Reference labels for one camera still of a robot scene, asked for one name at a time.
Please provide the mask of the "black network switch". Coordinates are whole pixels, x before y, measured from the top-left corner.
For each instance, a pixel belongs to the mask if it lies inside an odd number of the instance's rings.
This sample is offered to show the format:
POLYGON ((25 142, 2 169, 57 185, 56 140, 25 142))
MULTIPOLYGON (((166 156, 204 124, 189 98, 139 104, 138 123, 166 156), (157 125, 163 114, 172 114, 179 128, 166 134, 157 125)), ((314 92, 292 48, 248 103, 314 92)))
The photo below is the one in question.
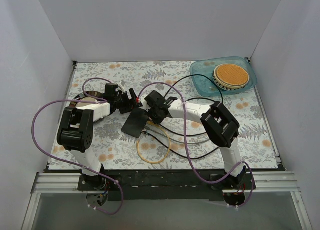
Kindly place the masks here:
POLYGON ((142 130, 147 124, 149 117, 146 115, 145 110, 135 108, 130 113, 121 131, 132 137, 139 138, 142 130))

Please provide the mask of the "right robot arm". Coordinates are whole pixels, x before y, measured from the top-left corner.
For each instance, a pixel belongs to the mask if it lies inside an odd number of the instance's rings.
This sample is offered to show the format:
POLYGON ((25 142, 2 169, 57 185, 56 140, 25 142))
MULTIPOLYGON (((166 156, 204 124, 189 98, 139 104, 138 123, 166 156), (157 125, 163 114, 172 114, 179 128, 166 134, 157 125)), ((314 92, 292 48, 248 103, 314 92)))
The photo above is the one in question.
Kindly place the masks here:
POLYGON ((189 164, 196 176, 203 182, 213 185, 220 182, 232 189, 237 189, 245 182, 246 167, 241 162, 238 148, 240 124, 231 112, 219 101, 213 104, 195 104, 183 98, 170 97, 165 99, 157 91, 140 97, 143 108, 155 124, 162 123, 165 118, 183 119, 183 134, 187 138, 187 120, 203 125, 209 139, 220 149, 224 161, 225 175, 217 180, 204 179, 194 167, 188 144, 185 150, 189 164))

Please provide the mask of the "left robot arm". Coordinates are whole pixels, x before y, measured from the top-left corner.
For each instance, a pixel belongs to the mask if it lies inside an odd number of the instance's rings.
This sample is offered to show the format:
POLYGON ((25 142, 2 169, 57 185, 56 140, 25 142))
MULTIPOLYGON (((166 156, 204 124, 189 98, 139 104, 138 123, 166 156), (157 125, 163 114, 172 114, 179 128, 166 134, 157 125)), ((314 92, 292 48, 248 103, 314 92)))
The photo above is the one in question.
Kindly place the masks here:
POLYGON ((57 133, 57 142, 70 151, 81 165, 84 181, 95 190, 107 185, 107 179, 100 174, 103 164, 90 150, 94 139, 94 122, 119 110, 121 114, 131 112, 139 106, 133 88, 126 90, 121 84, 107 83, 104 93, 88 91, 79 94, 66 107, 57 133))

